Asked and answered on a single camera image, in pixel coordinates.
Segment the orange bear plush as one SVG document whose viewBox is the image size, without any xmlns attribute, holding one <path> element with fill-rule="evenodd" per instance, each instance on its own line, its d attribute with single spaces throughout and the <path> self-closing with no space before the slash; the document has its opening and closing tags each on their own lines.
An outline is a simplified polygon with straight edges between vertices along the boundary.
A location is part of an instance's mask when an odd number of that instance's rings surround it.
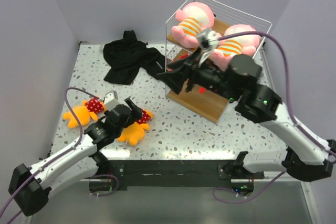
<svg viewBox="0 0 336 224">
<path fill-rule="evenodd" d="M 132 125 L 123 129 L 118 142 L 126 142 L 131 146 L 136 146 L 145 137 L 146 131 L 150 130 L 149 122 L 153 119 L 154 114 L 149 110 L 142 110 L 142 117 L 136 120 Z"/>
<path fill-rule="evenodd" d="M 75 127 L 86 126 L 91 120 L 95 122 L 98 120 L 98 113 L 106 111 L 103 101 L 97 98 L 91 98 L 89 101 L 83 101 L 82 105 L 72 107 L 73 112 L 77 116 L 80 124 L 76 121 L 74 115 L 67 111 L 62 115 L 63 120 L 68 121 L 68 127 L 73 129 Z"/>
</svg>

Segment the red shark plush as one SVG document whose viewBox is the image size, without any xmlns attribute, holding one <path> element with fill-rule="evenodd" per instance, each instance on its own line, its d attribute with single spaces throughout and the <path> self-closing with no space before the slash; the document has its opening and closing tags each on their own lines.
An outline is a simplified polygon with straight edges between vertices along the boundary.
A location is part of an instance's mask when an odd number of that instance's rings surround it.
<svg viewBox="0 0 336 224">
<path fill-rule="evenodd" d="M 184 60 L 184 59 L 188 59 L 188 58 L 193 59 L 193 54 L 189 53 L 189 52 L 185 53 L 185 54 L 181 55 L 180 60 Z"/>
</svg>

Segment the red whale plush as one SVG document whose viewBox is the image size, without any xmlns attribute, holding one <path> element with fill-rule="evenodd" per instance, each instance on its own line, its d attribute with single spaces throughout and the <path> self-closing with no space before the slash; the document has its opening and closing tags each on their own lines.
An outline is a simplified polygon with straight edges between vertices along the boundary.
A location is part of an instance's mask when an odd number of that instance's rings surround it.
<svg viewBox="0 0 336 224">
<path fill-rule="evenodd" d="M 199 93 L 202 94 L 206 89 L 204 87 L 200 87 Z"/>
</svg>

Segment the pink striped plush doll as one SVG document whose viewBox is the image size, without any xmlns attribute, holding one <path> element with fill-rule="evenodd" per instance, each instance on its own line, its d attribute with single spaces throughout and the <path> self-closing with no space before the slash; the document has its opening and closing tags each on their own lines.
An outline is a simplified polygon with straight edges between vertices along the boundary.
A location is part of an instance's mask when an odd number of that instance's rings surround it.
<svg viewBox="0 0 336 224">
<path fill-rule="evenodd" d="M 245 54 L 252 57 L 260 44 L 259 35 L 238 36 L 222 40 L 209 59 L 220 69 L 225 70 L 235 55 Z"/>
<path fill-rule="evenodd" d="M 211 8 L 201 2 L 192 2 L 176 11 L 178 25 L 172 27 L 172 36 L 185 48 L 197 48 L 197 36 L 206 28 L 214 26 L 216 15 Z"/>
</svg>

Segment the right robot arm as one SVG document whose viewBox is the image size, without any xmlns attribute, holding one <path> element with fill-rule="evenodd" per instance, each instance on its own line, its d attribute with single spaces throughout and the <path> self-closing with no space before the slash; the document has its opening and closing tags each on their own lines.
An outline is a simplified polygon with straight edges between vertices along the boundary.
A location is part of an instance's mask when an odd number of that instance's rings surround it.
<svg viewBox="0 0 336 224">
<path fill-rule="evenodd" d="M 286 172 L 303 182 L 331 177 L 333 164 L 328 160 L 335 151 L 334 140 L 313 135 L 295 117 L 270 87 L 258 83 L 262 67 L 247 55 L 236 55 L 222 71 L 206 60 L 202 65 L 199 51 L 168 64 L 169 70 L 158 74 L 176 94 L 190 92 L 199 85 L 225 99 L 236 102 L 235 111 L 276 135 L 284 150 L 254 153 L 240 152 L 226 171 L 246 178 L 258 172 Z"/>
</svg>

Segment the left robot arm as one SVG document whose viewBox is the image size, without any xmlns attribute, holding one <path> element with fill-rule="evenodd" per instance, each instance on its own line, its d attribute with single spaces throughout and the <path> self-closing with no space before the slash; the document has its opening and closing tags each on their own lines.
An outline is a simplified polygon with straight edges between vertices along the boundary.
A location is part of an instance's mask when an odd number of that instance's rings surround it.
<svg viewBox="0 0 336 224">
<path fill-rule="evenodd" d="M 11 177 L 8 192 L 25 216 L 31 216 L 48 202 L 50 184 L 75 163 L 99 152 L 120 137 L 124 128 L 142 117 L 142 109 L 131 99 L 105 112 L 79 138 L 49 158 L 27 167 L 18 165 Z"/>
</svg>

